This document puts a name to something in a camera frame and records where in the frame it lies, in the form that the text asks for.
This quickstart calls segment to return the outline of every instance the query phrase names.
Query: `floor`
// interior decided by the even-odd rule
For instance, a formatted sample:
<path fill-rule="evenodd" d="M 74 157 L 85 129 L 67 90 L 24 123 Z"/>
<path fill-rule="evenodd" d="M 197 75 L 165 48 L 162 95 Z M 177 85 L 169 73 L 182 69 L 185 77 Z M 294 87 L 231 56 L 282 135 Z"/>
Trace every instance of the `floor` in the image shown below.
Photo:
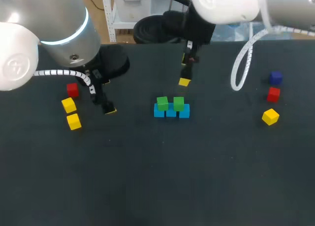
<path fill-rule="evenodd" d="M 107 23 L 104 11 L 97 9 L 91 0 L 83 0 L 86 4 L 92 20 L 94 21 L 95 27 L 101 36 L 103 44 L 110 44 Z M 103 0 L 93 0 L 97 7 L 103 8 Z M 134 43 L 132 37 L 132 30 L 118 30 L 117 32 L 117 42 L 118 43 Z M 310 37 L 306 35 L 294 35 L 295 39 L 315 39 L 315 37 Z"/>

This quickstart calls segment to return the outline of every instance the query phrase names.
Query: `cable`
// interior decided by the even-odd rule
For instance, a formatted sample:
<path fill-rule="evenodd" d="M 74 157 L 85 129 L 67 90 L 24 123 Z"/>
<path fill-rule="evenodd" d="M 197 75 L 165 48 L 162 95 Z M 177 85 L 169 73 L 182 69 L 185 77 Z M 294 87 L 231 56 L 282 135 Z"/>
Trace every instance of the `cable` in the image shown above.
<path fill-rule="evenodd" d="M 99 9 L 99 10 L 102 10 L 102 11 L 105 11 L 105 9 L 103 9 L 103 8 L 99 8 L 95 3 L 94 3 L 94 1 L 93 0 L 90 0 L 90 1 L 92 1 L 92 3 L 94 4 L 94 6 L 97 8 L 97 9 Z"/>
<path fill-rule="evenodd" d="M 275 32 L 289 32 L 289 33 L 301 33 L 301 34 L 305 34 L 305 35 L 310 35 L 310 36 L 315 36 L 315 32 L 308 32 L 308 31 L 302 31 L 300 29 L 294 29 L 294 28 L 287 28 L 287 27 L 283 27 L 283 26 L 275 26 L 273 27 L 273 29 L 275 30 Z M 239 91 L 242 87 L 243 84 L 246 80 L 248 71 L 251 67 L 251 62 L 252 62 L 252 46 L 258 41 L 260 40 L 262 37 L 264 37 L 265 35 L 267 35 L 269 32 L 267 29 L 264 29 L 262 31 L 260 31 L 259 33 L 257 33 L 253 38 L 251 38 L 242 48 L 242 50 L 240 51 L 239 55 L 237 56 L 235 62 L 234 62 L 234 66 L 232 69 L 232 73 L 231 73 L 231 87 L 233 90 L 235 91 Z M 236 74 L 238 71 L 238 68 L 240 66 L 240 63 L 243 59 L 243 57 L 245 56 L 245 54 L 248 52 L 248 57 L 247 57 L 247 62 L 246 62 L 246 66 L 245 66 L 245 70 L 242 76 L 242 79 L 240 81 L 240 83 L 236 86 Z"/>
<path fill-rule="evenodd" d="M 85 82 L 85 84 L 87 84 L 87 86 L 89 87 L 91 95 L 96 94 L 94 85 L 91 83 L 90 78 L 84 73 L 72 71 L 72 70 L 41 70 L 41 71 L 36 71 L 34 73 L 34 76 L 51 76 L 51 75 L 68 75 L 68 76 L 80 77 Z"/>

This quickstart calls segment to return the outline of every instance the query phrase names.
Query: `shelf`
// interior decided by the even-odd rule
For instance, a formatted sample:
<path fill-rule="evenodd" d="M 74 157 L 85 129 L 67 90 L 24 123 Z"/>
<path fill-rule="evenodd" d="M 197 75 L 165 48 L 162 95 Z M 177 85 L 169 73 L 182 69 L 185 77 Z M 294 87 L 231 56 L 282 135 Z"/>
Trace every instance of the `shelf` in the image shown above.
<path fill-rule="evenodd" d="M 151 15 L 162 15 L 164 12 L 169 10 L 171 0 L 152 0 Z M 176 1 L 172 2 L 171 10 L 183 11 L 183 5 Z M 136 22 L 122 22 L 117 13 L 117 6 L 114 4 L 113 7 L 113 28 L 114 29 L 133 29 Z"/>

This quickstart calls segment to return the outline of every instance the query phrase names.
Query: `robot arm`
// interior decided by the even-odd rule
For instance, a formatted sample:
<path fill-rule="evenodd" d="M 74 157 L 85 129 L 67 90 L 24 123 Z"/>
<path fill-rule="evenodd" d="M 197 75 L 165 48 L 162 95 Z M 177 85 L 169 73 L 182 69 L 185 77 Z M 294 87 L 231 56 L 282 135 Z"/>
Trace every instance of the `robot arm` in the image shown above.
<path fill-rule="evenodd" d="M 192 0 L 212 24 L 263 21 L 315 32 L 315 0 Z M 62 66 L 85 67 L 100 38 L 82 0 L 0 0 L 0 90 L 24 85 L 38 62 L 37 43 Z"/>
<path fill-rule="evenodd" d="M 192 0 L 200 16 L 213 24 L 263 21 L 315 32 L 315 0 Z"/>
<path fill-rule="evenodd" d="M 86 65 L 100 49 L 82 0 L 0 0 L 0 41 L 0 90 L 16 89 L 32 77 L 38 42 L 68 68 Z"/>

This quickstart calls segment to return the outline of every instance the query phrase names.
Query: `dark tabletop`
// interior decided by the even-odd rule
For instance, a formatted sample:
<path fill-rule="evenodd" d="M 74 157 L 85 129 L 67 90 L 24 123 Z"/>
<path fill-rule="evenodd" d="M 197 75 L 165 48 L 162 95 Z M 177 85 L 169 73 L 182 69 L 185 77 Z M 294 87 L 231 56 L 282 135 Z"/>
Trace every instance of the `dark tabletop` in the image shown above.
<path fill-rule="evenodd" d="M 234 92 L 242 45 L 204 47 L 188 88 L 177 85 L 182 45 L 126 45 L 131 68 L 105 87 L 118 112 L 103 115 L 81 87 L 79 131 L 61 104 L 73 77 L 1 92 L 0 225 L 315 225 L 315 41 L 257 43 Z M 42 50 L 39 60 L 59 68 Z M 191 118 L 154 118 L 159 96 L 184 96 Z M 270 108 L 280 119 L 269 127 Z"/>

